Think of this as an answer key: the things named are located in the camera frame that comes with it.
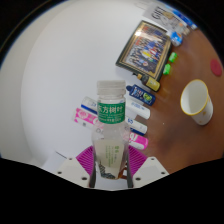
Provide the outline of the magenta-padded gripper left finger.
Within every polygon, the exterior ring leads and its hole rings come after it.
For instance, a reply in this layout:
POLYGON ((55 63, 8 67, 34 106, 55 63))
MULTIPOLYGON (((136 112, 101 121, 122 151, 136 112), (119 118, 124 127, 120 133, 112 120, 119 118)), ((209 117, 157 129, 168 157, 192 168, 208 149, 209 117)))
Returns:
POLYGON ((74 158, 67 158, 56 175, 84 188, 94 188, 96 183, 95 157, 90 146, 74 158))

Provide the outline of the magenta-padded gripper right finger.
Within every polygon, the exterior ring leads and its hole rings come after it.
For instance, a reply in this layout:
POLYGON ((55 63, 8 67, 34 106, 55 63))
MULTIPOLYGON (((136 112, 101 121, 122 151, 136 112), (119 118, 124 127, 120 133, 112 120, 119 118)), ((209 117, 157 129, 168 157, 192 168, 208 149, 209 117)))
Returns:
POLYGON ((140 150, 129 147, 127 160, 127 184, 140 188, 168 175, 156 157, 147 157, 140 150))

